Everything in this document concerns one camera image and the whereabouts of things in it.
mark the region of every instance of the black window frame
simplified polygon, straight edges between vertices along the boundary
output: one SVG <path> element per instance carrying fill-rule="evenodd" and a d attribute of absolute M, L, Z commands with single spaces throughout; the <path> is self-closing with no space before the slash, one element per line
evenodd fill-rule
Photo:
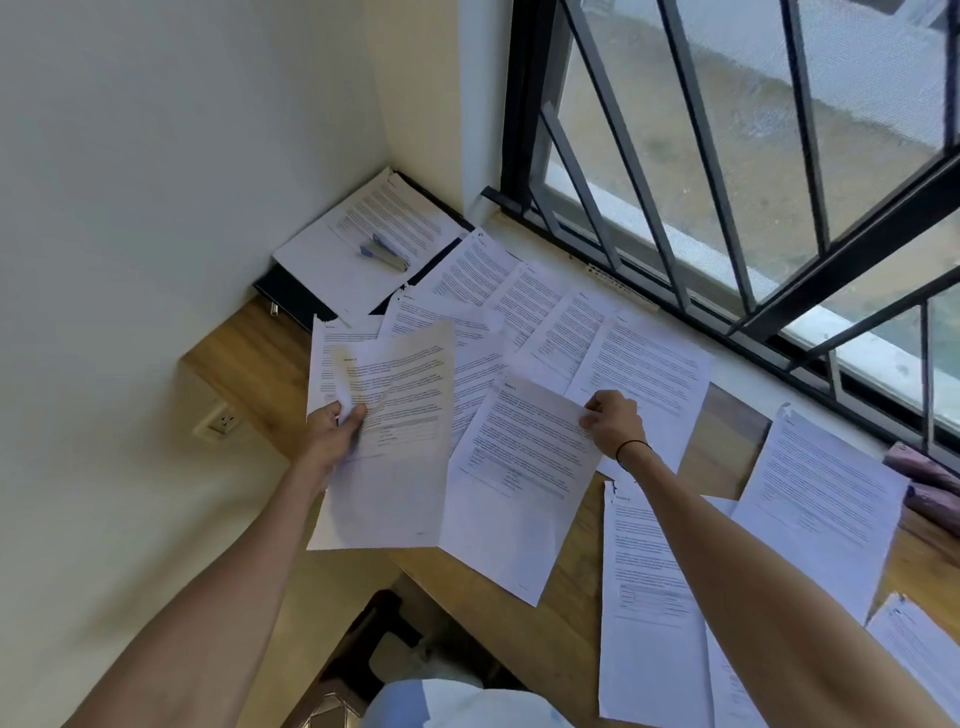
<path fill-rule="evenodd" d="M 691 327 L 772 373 L 885 442 L 903 441 L 960 471 L 960 432 L 935 420 L 930 300 L 960 281 L 960 266 L 851 325 L 811 350 L 783 329 L 960 207 L 957 39 L 960 0 L 948 0 L 943 149 L 897 190 L 831 240 L 811 111 L 797 0 L 780 0 L 787 58 L 804 155 L 804 173 L 818 254 L 762 303 L 740 250 L 730 201 L 697 84 L 676 0 L 658 0 L 694 128 L 710 193 L 732 263 L 735 288 L 680 262 L 660 214 L 579 0 L 515 0 L 503 126 L 500 188 L 484 195 L 547 241 L 595 265 Z M 556 114 L 568 56 L 576 43 L 607 119 L 624 169 L 646 216 L 650 240 L 638 244 L 600 214 Z M 544 180 L 550 144 L 576 192 L 567 198 Z M 923 403 L 917 409 L 844 370 L 836 348 L 910 308 L 921 314 Z"/>

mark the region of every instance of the pen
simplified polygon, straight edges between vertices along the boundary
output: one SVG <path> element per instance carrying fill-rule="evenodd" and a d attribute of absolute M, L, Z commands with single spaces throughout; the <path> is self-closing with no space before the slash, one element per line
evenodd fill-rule
<path fill-rule="evenodd" d="M 409 268 L 403 256 L 399 255 L 391 245 L 376 232 L 373 234 L 370 243 L 360 246 L 360 253 L 365 257 L 375 257 L 378 260 L 382 260 L 401 273 L 406 273 L 407 268 Z"/>

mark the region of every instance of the wood grain surface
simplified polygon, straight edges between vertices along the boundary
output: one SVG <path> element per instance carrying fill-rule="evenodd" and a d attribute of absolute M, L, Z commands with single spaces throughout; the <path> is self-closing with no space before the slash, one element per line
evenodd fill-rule
<path fill-rule="evenodd" d="M 310 336 L 271 317 L 260 297 L 211 332 L 183 361 L 287 458 L 304 429 Z M 710 385 L 681 464 L 685 487 L 739 497 L 769 420 Z M 587 490 L 535 609 L 437 548 L 395 549 L 391 558 L 531 691 L 577 726 L 597 717 L 603 481 Z M 904 509 L 876 604 L 908 595 L 960 642 L 960 541 Z"/>

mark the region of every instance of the hand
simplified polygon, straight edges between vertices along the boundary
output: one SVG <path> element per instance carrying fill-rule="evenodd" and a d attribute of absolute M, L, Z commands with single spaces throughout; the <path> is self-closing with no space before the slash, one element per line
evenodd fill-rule
<path fill-rule="evenodd" d="M 285 476 L 285 479 L 295 480 L 308 488 L 311 500 L 326 490 L 330 474 L 347 454 L 353 435 L 367 416 L 367 407 L 357 404 L 337 425 L 341 410 L 341 404 L 334 401 L 307 418 L 307 431 L 300 453 Z"/>
<path fill-rule="evenodd" d="M 587 402 L 587 409 L 591 412 L 580 418 L 580 426 L 589 431 L 593 443 L 607 457 L 615 457 L 617 449 L 629 440 L 647 442 L 636 402 L 615 389 L 601 389 Z"/>

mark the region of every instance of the printed document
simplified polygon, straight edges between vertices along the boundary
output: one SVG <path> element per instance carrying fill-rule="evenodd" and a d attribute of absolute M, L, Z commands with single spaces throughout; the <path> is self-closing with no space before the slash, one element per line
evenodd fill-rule
<path fill-rule="evenodd" d="M 506 374 L 511 356 L 507 340 L 487 336 L 456 351 L 453 370 L 453 444 L 456 448 L 490 388 Z"/>
<path fill-rule="evenodd" d="M 534 606 L 600 462 L 583 413 L 507 375 L 450 458 L 440 547 Z"/>
<path fill-rule="evenodd" d="M 636 400 L 650 447 L 674 473 L 684 459 L 710 385 L 713 357 L 642 313 L 619 313 L 601 325 L 566 396 L 586 404 L 598 389 Z M 630 475 L 605 457 L 600 472 Z"/>
<path fill-rule="evenodd" d="M 405 272 L 360 254 L 374 233 L 407 261 Z M 295 235 L 274 259 L 352 325 L 464 234 L 388 168 Z"/>
<path fill-rule="evenodd" d="M 784 407 L 770 426 L 733 520 L 863 624 L 900 522 L 907 482 Z M 708 651 L 717 728 L 765 725 L 712 635 Z"/>
<path fill-rule="evenodd" d="M 621 304 L 614 294 L 566 294 L 520 348 L 521 366 L 532 367 L 529 371 L 536 373 L 537 383 L 565 394 L 604 319 Z"/>
<path fill-rule="evenodd" d="M 509 276 L 519 258 L 477 228 L 417 284 L 418 289 L 464 303 L 483 305 Z"/>
<path fill-rule="evenodd" d="M 337 399 L 368 407 L 307 546 L 435 546 L 453 423 L 453 322 L 330 347 Z"/>
<path fill-rule="evenodd" d="M 950 635 L 898 594 L 888 596 L 876 610 L 867 631 L 960 725 L 960 646 Z"/>
<path fill-rule="evenodd" d="M 514 351 L 547 317 L 566 293 L 565 282 L 528 263 L 520 263 L 484 303 L 503 314 L 504 330 Z"/>
<path fill-rule="evenodd" d="M 333 381 L 333 359 L 330 347 L 355 341 L 375 339 L 383 316 L 363 316 L 352 327 L 340 319 L 321 321 L 313 317 L 313 338 L 310 342 L 310 378 L 307 383 L 306 413 L 325 407 L 337 399 Z"/>
<path fill-rule="evenodd" d="M 729 515 L 735 500 L 707 497 Z M 600 716 L 712 726 L 704 617 L 632 478 L 606 484 Z"/>
<path fill-rule="evenodd" d="M 472 303 L 461 303 L 418 288 L 397 291 L 383 317 L 383 336 L 427 328 L 441 319 L 453 322 L 457 346 L 465 347 L 503 329 L 503 314 Z"/>

